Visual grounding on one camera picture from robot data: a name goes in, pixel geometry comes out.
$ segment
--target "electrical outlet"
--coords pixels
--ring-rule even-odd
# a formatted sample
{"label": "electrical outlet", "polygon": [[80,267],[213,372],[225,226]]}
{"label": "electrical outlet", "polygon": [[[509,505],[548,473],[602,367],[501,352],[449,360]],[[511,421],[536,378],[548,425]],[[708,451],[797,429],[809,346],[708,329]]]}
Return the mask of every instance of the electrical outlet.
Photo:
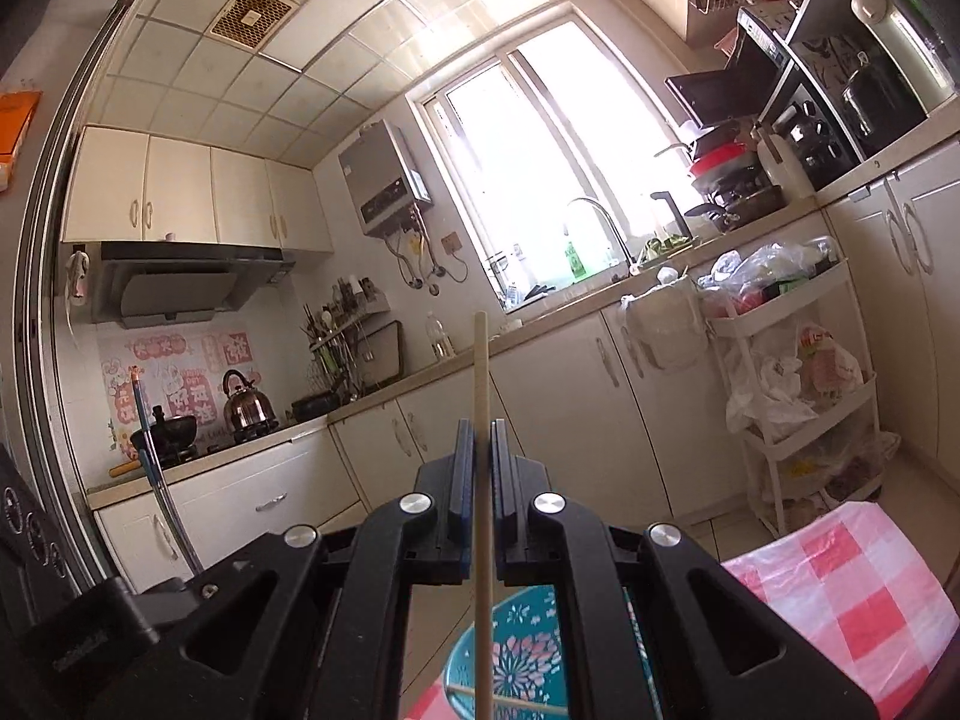
{"label": "electrical outlet", "polygon": [[460,243],[460,236],[455,232],[440,238],[440,243],[443,245],[443,251],[451,255],[462,250],[464,247],[464,245]]}

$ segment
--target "orange box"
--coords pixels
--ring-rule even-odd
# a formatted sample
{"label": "orange box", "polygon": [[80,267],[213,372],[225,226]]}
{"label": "orange box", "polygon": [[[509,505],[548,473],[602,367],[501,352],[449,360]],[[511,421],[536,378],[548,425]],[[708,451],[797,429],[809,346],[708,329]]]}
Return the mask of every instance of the orange box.
{"label": "orange box", "polygon": [[34,117],[40,92],[14,92],[0,95],[0,191],[7,189],[13,164]]}

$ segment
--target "silver kettle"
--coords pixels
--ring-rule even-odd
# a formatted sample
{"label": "silver kettle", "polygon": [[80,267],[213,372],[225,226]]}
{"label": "silver kettle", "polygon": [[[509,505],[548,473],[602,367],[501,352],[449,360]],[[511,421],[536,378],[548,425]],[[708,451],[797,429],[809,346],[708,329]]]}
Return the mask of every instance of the silver kettle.
{"label": "silver kettle", "polygon": [[[241,384],[234,386],[233,393],[229,389],[230,377],[236,376]],[[227,403],[224,404],[224,421],[234,433],[246,431],[259,425],[277,424],[274,407],[259,389],[256,389],[239,370],[231,368],[224,374],[224,395]]]}

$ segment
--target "clear bottle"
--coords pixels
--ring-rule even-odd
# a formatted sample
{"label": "clear bottle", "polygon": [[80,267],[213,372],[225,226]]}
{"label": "clear bottle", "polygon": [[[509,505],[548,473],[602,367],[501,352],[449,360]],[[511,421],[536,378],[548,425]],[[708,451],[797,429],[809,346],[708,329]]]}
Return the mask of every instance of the clear bottle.
{"label": "clear bottle", "polygon": [[450,336],[446,334],[440,319],[437,319],[432,311],[426,314],[426,337],[438,361],[448,360],[456,355]]}
{"label": "clear bottle", "polygon": [[587,269],[584,268],[583,260],[581,260],[580,255],[577,254],[577,250],[573,245],[573,239],[570,238],[569,230],[563,228],[563,235],[566,237],[566,246],[563,247],[563,254],[566,255],[566,261],[570,265],[573,280],[579,281],[587,275]]}

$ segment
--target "white storage rack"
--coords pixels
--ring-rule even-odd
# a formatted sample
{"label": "white storage rack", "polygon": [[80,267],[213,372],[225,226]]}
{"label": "white storage rack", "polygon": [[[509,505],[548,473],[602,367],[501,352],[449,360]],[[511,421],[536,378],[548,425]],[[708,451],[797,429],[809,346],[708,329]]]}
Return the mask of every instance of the white storage rack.
{"label": "white storage rack", "polygon": [[[714,336],[713,347],[717,354],[720,370],[727,386],[728,394],[731,391],[730,372],[724,365],[724,353],[721,350],[721,344],[717,343],[717,338],[724,338],[730,343],[735,343],[739,348],[739,353],[747,364],[750,386],[755,396],[755,402],[763,404],[764,399],[760,391],[760,375],[750,353],[750,339],[761,330],[765,330],[784,319],[797,314],[802,309],[811,306],[834,290],[845,288],[851,298],[853,312],[856,314],[856,326],[859,331],[861,348],[868,349],[866,331],[863,327],[863,319],[860,315],[859,305],[856,301],[856,293],[853,290],[853,281],[851,281],[850,267],[846,260],[842,260],[833,266],[829,271],[816,276],[800,287],[796,287],[785,295],[768,301],[746,314],[738,316],[733,302],[727,299],[727,316],[723,319],[708,319],[707,326]],[[777,463],[786,460],[796,452],[809,445],[811,442],[819,439],[830,428],[836,426],[845,418],[850,416],[856,410],[867,403],[872,403],[872,427],[875,437],[880,433],[880,418],[877,415],[877,377],[872,369],[869,352],[866,358],[860,361],[863,367],[864,384],[844,396],[839,403],[828,410],[818,418],[812,420],[797,432],[782,440],[773,439],[773,429],[769,415],[765,408],[760,408],[760,423],[757,430],[755,426],[740,433],[741,442],[743,442],[744,463],[747,469],[747,480],[749,483],[748,500],[750,508],[766,528],[776,537],[786,536],[787,525],[784,513],[784,498],[781,494],[781,479],[779,478]],[[757,464],[752,461],[751,453],[755,456],[760,454],[766,459],[767,469],[770,473],[770,485],[773,490],[774,509],[776,512],[776,523],[771,522],[768,517],[767,509],[760,496],[760,480],[757,479]],[[860,490],[850,495],[845,500],[864,500],[874,493],[883,483],[883,474],[871,479]],[[836,508],[842,501],[835,501],[826,493],[819,493],[824,504],[829,508]]]}

